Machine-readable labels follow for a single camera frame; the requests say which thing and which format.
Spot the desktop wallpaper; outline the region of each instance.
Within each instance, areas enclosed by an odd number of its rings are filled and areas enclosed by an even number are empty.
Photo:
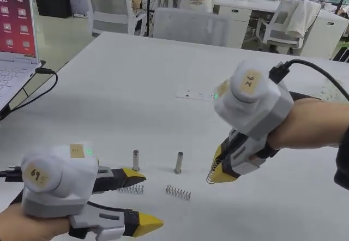
[[[31,0],[0,0],[0,52],[35,55]]]

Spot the black cable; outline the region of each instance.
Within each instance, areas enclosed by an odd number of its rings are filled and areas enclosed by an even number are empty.
[[[273,67],[269,72],[269,78],[273,80],[275,83],[279,83],[290,72],[289,68],[292,64],[306,65],[307,67],[313,68],[314,70],[318,71],[320,74],[324,75],[349,101],[349,94],[333,76],[331,76],[328,72],[326,72],[316,64],[302,59],[292,59],[290,61],[285,62],[282,65]]]
[[[43,92],[42,94],[38,95],[36,98],[33,98],[32,100],[30,100],[29,102],[26,102],[25,104],[23,105],[20,105],[20,106],[17,106],[15,107],[14,109],[11,110],[10,113],[13,113],[29,104],[31,104],[32,102],[38,100],[39,98],[41,98],[43,95],[46,95],[48,92],[50,92],[51,90],[54,89],[54,87],[56,86],[56,84],[58,83],[58,75],[55,71],[51,70],[51,69],[48,69],[48,68],[36,68],[35,69],[35,73],[36,74],[43,74],[43,75],[54,75],[56,77],[56,80],[54,82],[54,84],[48,89],[46,90],[45,92]]]

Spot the black sleeve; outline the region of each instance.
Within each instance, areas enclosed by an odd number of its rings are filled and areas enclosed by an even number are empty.
[[[293,101],[297,101],[297,100],[303,99],[303,98],[314,98],[314,97],[311,97],[309,95],[299,94],[296,92],[290,92],[290,94],[291,94]]]
[[[334,181],[349,190],[349,128],[344,133],[336,158],[337,172]]]

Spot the metal spring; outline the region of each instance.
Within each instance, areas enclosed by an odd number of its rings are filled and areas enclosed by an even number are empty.
[[[144,185],[133,185],[127,188],[119,188],[117,191],[120,193],[127,193],[127,194],[143,194]]]
[[[166,194],[182,198],[184,200],[190,200],[191,192],[185,191],[180,188],[175,188],[174,186],[167,185],[166,187]]]
[[[213,165],[212,165],[212,167],[211,167],[211,170],[208,172],[208,175],[207,175],[207,177],[206,177],[206,182],[207,182],[208,184],[210,184],[210,185],[213,185],[213,184],[214,184],[214,182],[212,181],[212,176],[213,176],[213,173],[214,173],[214,171],[216,170],[217,166],[218,166],[221,162],[222,162],[221,160],[217,159],[217,160],[213,163]]]

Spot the metal pin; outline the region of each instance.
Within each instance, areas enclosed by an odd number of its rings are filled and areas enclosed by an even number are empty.
[[[139,171],[140,170],[140,167],[139,167],[139,152],[138,150],[134,150],[133,151],[133,167],[132,169],[134,171]]]
[[[174,169],[175,174],[181,173],[182,170],[180,170],[180,168],[182,167],[182,161],[183,161],[183,152],[178,152],[176,168]]]

